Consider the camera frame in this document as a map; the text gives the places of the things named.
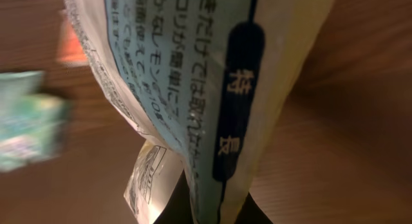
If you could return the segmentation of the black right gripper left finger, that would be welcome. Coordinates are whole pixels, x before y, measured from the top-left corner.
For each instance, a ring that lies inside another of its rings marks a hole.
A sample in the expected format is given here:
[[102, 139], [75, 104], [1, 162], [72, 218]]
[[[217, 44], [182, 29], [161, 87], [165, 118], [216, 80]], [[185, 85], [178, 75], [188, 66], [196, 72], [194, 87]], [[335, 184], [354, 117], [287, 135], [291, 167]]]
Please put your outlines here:
[[189, 187], [184, 172], [154, 224], [193, 224]]

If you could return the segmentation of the small orange box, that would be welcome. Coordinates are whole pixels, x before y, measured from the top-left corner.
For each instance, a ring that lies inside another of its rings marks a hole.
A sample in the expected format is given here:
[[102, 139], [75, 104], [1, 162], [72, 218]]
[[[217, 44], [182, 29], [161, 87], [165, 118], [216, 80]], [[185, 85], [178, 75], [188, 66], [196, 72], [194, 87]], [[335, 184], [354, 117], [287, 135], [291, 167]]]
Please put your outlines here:
[[66, 15], [66, 11], [61, 10], [59, 14], [62, 22], [57, 47], [57, 62], [71, 68], [87, 66], [88, 59]]

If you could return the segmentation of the yellow wet wipes pack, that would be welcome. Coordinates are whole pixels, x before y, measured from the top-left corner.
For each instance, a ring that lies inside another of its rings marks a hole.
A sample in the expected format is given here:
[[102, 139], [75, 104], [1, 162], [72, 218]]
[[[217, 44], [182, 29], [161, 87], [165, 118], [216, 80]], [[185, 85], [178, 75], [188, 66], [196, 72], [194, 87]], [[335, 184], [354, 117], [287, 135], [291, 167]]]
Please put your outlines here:
[[335, 0], [64, 0], [106, 98], [146, 145], [139, 223], [184, 174], [195, 223], [234, 223]]

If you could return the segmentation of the small green tissue packet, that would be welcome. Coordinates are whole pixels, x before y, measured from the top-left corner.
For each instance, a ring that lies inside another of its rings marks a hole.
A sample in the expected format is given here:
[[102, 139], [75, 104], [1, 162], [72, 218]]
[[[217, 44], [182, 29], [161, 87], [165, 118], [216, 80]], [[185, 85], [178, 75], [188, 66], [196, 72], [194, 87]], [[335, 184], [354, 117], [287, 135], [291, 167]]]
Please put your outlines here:
[[53, 158], [69, 103], [41, 92], [42, 71], [1, 74], [1, 172]]

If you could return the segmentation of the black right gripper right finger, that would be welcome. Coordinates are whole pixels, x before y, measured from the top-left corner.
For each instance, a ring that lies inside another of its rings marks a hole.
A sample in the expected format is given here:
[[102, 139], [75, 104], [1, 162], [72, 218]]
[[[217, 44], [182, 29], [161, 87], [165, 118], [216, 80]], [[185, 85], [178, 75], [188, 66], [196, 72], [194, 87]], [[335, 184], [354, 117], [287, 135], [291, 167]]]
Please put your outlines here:
[[248, 193], [235, 224], [273, 224]]

